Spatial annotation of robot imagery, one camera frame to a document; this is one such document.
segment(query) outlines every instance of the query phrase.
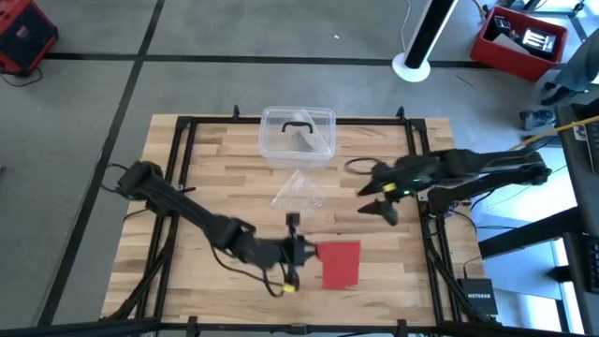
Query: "red bin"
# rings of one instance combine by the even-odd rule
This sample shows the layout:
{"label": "red bin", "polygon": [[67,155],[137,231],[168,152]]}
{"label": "red bin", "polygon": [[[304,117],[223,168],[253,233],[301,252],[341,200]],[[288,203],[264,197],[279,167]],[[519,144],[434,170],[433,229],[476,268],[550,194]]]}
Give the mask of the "red bin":
{"label": "red bin", "polygon": [[[555,39],[555,52],[551,60],[546,60],[528,53],[511,50],[484,38],[489,23],[495,15],[505,17],[512,25],[512,30],[523,35],[526,29],[533,28],[552,34]],[[487,66],[501,69],[528,81],[538,81],[545,73],[562,61],[563,48],[568,37],[566,28],[531,18],[504,7],[494,7],[487,21],[476,37],[470,57]]]}

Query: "clear plastic bag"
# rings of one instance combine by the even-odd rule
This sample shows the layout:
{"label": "clear plastic bag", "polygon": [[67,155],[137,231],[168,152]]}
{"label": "clear plastic bag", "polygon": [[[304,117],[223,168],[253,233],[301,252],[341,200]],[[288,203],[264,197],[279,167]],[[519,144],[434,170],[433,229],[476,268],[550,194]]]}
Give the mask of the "clear plastic bag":
{"label": "clear plastic bag", "polygon": [[324,195],[301,170],[296,170],[270,204],[274,208],[310,214],[322,206]]}

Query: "plastic container handle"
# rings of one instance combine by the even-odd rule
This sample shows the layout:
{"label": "plastic container handle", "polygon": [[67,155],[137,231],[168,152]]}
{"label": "plastic container handle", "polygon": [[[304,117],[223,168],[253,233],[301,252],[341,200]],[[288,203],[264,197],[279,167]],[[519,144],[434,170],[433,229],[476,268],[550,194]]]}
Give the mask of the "plastic container handle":
{"label": "plastic container handle", "polygon": [[308,122],[300,122],[300,121],[291,121],[291,122],[285,122],[283,124],[283,129],[281,129],[281,132],[285,132],[285,130],[287,129],[287,126],[291,125],[291,126],[308,126],[310,127],[310,133],[314,133],[314,130],[312,128],[312,125]]}

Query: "clear plastic container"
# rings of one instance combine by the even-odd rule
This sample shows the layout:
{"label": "clear plastic container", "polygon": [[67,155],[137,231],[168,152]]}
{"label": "clear plastic container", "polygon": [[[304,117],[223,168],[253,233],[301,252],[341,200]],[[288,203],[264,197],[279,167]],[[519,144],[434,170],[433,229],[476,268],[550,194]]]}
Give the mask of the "clear plastic container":
{"label": "clear plastic container", "polygon": [[335,155],[335,112],[268,107],[260,122],[260,153],[274,168],[319,168]]}

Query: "plastic container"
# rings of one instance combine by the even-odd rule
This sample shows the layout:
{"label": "plastic container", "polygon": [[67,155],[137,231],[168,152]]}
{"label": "plastic container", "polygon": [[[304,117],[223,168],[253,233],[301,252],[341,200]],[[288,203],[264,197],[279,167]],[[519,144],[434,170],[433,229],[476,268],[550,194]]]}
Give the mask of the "plastic container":
{"label": "plastic container", "polygon": [[274,168],[319,168],[335,155],[335,112],[268,107],[262,111],[260,153]]}
{"label": "plastic container", "polygon": [[[546,60],[527,53],[514,51],[485,39],[489,23],[495,15],[505,17],[512,25],[512,29],[519,35],[522,35],[527,28],[535,28],[554,35],[556,40],[555,52],[552,59]],[[538,81],[548,70],[562,61],[563,48],[567,37],[567,29],[557,24],[537,20],[504,7],[494,7],[476,37],[470,57],[475,61],[501,69],[525,80]]]}

